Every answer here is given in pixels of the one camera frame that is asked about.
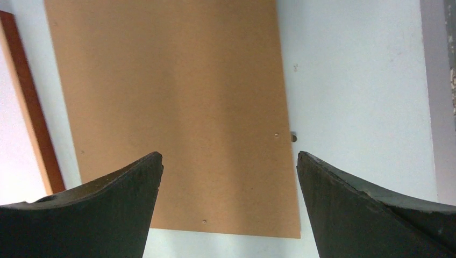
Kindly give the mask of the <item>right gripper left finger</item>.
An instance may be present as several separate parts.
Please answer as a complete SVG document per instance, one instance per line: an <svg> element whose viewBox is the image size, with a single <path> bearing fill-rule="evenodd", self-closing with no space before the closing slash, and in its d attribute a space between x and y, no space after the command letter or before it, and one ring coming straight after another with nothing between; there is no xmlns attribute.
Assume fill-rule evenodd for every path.
<svg viewBox="0 0 456 258"><path fill-rule="evenodd" d="M152 152L75 188L1 206L1 257L142 257L163 173Z"/></svg>

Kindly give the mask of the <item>brown backing board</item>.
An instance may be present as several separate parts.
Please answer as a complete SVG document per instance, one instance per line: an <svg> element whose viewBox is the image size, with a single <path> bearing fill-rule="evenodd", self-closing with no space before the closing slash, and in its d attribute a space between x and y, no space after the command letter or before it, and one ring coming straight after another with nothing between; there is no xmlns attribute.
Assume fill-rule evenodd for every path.
<svg viewBox="0 0 456 258"><path fill-rule="evenodd" d="M156 151L152 228L298 239L275 1L45 1L82 182Z"/></svg>

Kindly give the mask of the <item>wooden picture frame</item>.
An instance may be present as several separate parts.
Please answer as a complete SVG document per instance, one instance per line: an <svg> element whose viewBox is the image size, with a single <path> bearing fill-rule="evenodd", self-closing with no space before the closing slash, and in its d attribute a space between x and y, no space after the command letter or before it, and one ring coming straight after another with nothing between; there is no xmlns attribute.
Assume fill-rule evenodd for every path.
<svg viewBox="0 0 456 258"><path fill-rule="evenodd" d="M13 14L1 11L1 47L12 79L33 160L48 195L65 191L61 170Z"/></svg>

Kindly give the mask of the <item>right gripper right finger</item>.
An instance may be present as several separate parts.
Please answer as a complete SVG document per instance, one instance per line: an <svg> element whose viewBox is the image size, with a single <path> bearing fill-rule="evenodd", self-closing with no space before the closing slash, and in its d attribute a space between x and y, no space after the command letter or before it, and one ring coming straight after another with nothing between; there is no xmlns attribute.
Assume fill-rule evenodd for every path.
<svg viewBox="0 0 456 258"><path fill-rule="evenodd" d="M455 207L407 196L300 152L297 175L320 257L455 257Z"/></svg>

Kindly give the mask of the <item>sunset photo print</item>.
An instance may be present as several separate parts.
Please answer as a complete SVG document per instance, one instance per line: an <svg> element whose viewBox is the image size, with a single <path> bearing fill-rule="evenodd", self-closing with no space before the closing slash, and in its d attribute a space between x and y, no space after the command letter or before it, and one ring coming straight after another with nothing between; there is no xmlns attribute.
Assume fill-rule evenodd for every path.
<svg viewBox="0 0 456 258"><path fill-rule="evenodd" d="M31 203L47 193L4 51L1 47L1 204Z"/></svg>

